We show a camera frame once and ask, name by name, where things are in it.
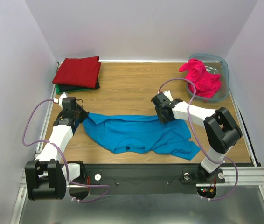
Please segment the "blue t-shirt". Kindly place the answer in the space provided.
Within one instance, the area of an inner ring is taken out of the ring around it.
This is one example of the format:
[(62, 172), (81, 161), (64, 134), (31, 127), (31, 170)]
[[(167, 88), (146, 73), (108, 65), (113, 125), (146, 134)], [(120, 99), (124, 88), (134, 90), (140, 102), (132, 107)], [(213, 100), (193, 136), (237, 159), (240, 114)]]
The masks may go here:
[(183, 120), (162, 124), (156, 115), (90, 113), (83, 126), (94, 142), (114, 154), (155, 152), (191, 160), (200, 151)]

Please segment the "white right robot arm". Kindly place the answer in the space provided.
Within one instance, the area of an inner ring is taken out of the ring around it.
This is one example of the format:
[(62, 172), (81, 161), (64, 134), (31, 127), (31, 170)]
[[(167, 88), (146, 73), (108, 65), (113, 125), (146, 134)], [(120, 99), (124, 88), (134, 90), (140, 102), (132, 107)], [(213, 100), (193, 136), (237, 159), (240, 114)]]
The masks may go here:
[(197, 176), (202, 182), (211, 180), (228, 151), (243, 135), (229, 110), (225, 107), (214, 110), (191, 105), (181, 99), (173, 99), (170, 91), (158, 93), (151, 101), (161, 123), (185, 120), (193, 133), (193, 124), (205, 129), (210, 149), (208, 152), (201, 150), (205, 158), (198, 167)]

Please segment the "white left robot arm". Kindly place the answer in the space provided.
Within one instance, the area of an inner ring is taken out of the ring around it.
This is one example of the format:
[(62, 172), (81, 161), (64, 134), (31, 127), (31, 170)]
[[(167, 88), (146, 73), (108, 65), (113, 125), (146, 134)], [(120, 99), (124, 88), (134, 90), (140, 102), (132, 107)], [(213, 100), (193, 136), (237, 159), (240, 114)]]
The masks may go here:
[(65, 162), (63, 152), (74, 136), (78, 126), (88, 117), (88, 112), (78, 104), (76, 97), (62, 94), (54, 99), (61, 112), (53, 123), (51, 136), (44, 140), (44, 149), (33, 160), (25, 165), (25, 176), (29, 200), (61, 200), (66, 188), (74, 181), (77, 184), (90, 182), (82, 161)]

